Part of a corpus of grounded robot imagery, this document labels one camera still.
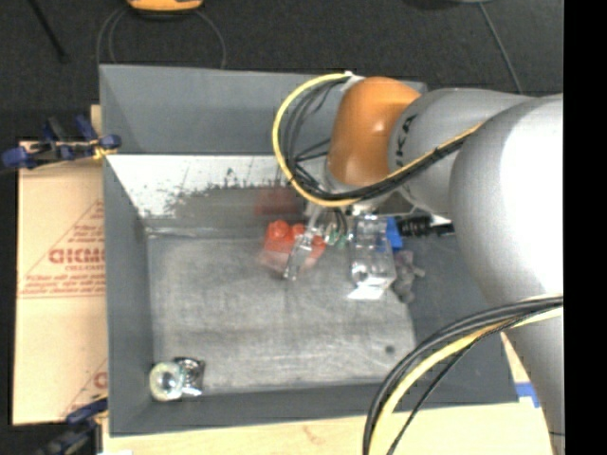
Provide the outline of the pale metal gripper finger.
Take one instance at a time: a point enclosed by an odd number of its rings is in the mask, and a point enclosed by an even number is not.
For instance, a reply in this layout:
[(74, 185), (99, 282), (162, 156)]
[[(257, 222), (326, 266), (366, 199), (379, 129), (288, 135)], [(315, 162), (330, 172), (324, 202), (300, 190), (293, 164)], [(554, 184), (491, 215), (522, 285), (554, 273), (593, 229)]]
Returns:
[(314, 232), (307, 227), (295, 235), (294, 244), (288, 255), (283, 273), (285, 280), (295, 281), (298, 278), (300, 270), (313, 251), (313, 239)]

